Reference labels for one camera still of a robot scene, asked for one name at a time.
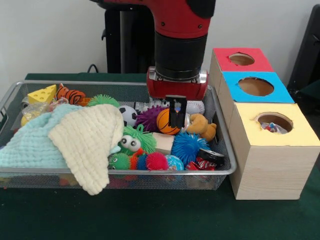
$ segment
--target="tiger plush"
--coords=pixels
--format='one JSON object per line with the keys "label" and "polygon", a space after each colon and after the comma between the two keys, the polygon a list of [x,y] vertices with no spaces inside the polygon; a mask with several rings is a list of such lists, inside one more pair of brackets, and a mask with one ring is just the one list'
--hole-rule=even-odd
{"label": "tiger plush", "polygon": [[86,97],[86,94],[79,90],[69,90],[65,87],[62,83],[59,85],[59,89],[56,92],[56,99],[59,100],[60,98],[66,98],[69,101],[69,104],[76,105],[77,103],[81,102],[83,98]]}

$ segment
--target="round hole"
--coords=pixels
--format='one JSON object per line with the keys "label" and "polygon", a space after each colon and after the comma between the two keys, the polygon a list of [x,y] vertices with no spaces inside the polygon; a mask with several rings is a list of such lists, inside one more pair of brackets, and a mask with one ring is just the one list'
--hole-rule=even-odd
{"label": "round hole", "polygon": [[289,118],[277,112],[264,112],[257,117],[257,121],[260,124],[274,123],[275,125],[278,125],[285,130],[283,131],[281,128],[278,128],[278,133],[281,134],[289,133],[294,127],[293,122]]}
{"label": "round hole", "polygon": [[268,81],[257,77],[245,77],[238,84],[245,93],[253,96],[264,97],[275,90]]}
{"label": "round hole", "polygon": [[252,56],[241,52],[232,54],[229,56],[229,59],[232,63],[240,66],[248,66],[255,63],[255,60]]}

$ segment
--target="blue ball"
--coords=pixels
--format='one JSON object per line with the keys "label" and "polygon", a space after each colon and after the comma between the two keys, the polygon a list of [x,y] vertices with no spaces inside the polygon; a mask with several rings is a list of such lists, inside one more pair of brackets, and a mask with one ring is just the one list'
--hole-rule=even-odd
{"label": "blue ball", "polygon": [[143,154],[138,158],[138,163],[136,166],[138,170],[148,170],[147,163],[146,163],[147,156],[148,156],[147,154]]}
{"label": "blue ball", "polygon": [[186,167],[190,162],[196,161],[199,149],[210,150],[205,139],[197,134],[179,133],[174,137],[171,155],[178,157]]}
{"label": "blue ball", "polygon": [[168,170],[172,170],[172,171],[182,171],[185,169],[184,164],[182,163],[182,161],[173,155],[166,155],[165,158],[168,161],[168,165],[169,165],[169,169]]}

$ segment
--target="green spiky ball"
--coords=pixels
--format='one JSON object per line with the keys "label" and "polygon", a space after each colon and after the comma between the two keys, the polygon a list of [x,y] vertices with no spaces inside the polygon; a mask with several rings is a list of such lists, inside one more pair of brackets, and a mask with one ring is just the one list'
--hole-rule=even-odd
{"label": "green spiky ball", "polygon": [[[154,153],[156,151],[157,141],[150,132],[144,132],[144,126],[139,124],[136,129],[132,126],[125,126],[123,129],[123,135],[129,135],[133,139],[138,139],[141,143],[141,148],[148,154]],[[119,142],[119,147],[121,148],[120,153],[127,154],[129,156],[133,155],[134,152],[130,151],[128,148],[124,148]]]}
{"label": "green spiky ball", "polygon": [[97,96],[94,96],[89,102],[88,107],[96,106],[99,104],[110,104],[115,106],[116,108],[120,107],[120,103],[115,100],[113,97],[108,96],[106,94],[99,94]]}
{"label": "green spiky ball", "polygon": [[109,169],[128,170],[130,169],[130,158],[127,154],[116,153],[109,158]]}

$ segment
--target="green toy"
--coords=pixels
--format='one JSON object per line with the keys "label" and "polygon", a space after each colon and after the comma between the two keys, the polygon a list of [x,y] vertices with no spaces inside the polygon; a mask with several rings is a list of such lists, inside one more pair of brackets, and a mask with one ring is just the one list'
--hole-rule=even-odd
{"label": "green toy", "polygon": [[110,104],[115,106],[116,108],[120,107],[120,103],[115,100],[113,97],[110,97],[108,95],[102,95],[99,94],[97,96],[94,96],[89,102],[88,102],[88,107],[92,107],[95,105],[99,105],[99,104]]}
{"label": "green toy", "polygon": [[150,132],[144,132],[144,126],[139,124],[136,129],[132,126],[125,126],[123,129],[123,137],[119,142],[121,148],[120,153],[133,155],[140,148],[148,154],[156,151],[157,141]]}
{"label": "green toy", "polygon": [[128,170],[130,169],[130,158],[127,154],[116,153],[109,158],[109,169]]}

